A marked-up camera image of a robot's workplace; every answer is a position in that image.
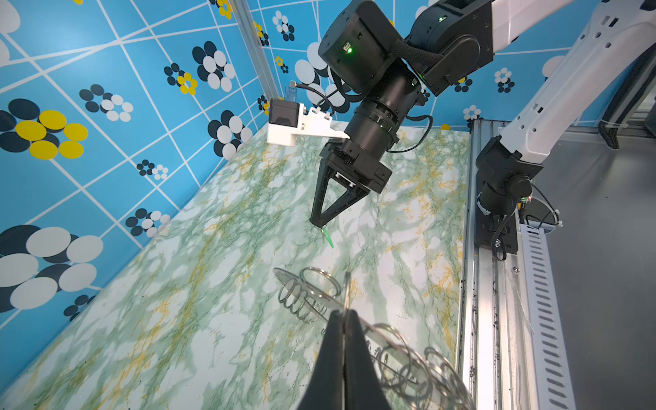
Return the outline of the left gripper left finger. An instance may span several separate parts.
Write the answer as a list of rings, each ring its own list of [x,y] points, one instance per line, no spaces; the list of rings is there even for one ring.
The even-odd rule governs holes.
[[[345,322],[345,310],[331,312],[311,379],[298,409],[346,409]]]

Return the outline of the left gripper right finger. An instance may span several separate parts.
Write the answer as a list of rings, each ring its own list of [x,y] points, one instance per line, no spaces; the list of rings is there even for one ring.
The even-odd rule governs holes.
[[[355,310],[346,311],[344,336],[345,408],[390,410]]]

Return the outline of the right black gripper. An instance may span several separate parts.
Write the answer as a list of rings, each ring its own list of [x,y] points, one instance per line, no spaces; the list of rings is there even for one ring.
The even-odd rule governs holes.
[[[370,191],[380,194],[391,177],[391,170],[360,145],[345,139],[330,140],[321,151],[310,222],[324,227],[343,211],[365,198]],[[324,208],[331,179],[345,192]]]

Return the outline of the green key tag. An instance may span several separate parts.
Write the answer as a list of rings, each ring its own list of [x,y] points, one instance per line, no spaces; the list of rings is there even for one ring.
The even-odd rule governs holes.
[[[320,230],[321,230],[321,233],[322,233],[324,239],[328,243],[328,245],[333,249],[334,248],[334,243],[333,243],[333,240],[331,239],[331,235],[329,234],[329,232],[324,227],[321,228]]]

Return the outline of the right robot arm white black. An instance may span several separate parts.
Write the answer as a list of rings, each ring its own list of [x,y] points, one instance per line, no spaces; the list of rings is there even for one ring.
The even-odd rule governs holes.
[[[371,193],[366,200],[392,199],[394,192],[401,189],[415,192],[418,186],[447,194],[458,191],[453,162],[444,168],[446,177],[410,177],[402,172],[401,166],[418,161],[421,169],[432,170],[427,154],[437,151],[440,129],[452,130],[462,138],[477,119],[510,121],[519,114],[570,51],[598,4],[596,1],[570,3],[522,34],[490,64],[451,85],[440,96],[423,90],[426,104],[410,112],[420,121],[405,121],[394,154],[384,155],[384,164],[393,171],[391,180],[382,194]],[[268,20],[266,30],[271,45],[282,49],[278,54],[289,66],[290,77],[309,83],[309,91],[297,92],[298,100],[306,105],[315,104],[321,95],[327,95],[330,100],[323,102],[321,109],[332,113],[335,126],[348,123],[356,105],[339,94],[317,51],[329,26],[347,6],[346,1],[310,1],[263,14]]]

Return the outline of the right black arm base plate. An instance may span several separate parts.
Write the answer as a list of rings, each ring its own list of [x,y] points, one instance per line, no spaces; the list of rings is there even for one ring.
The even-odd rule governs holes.
[[[498,255],[515,255],[519,251],[516,227],[516,206],[504,210],[489,210],[483,206],[481,195],[476,199],[474,243]]]

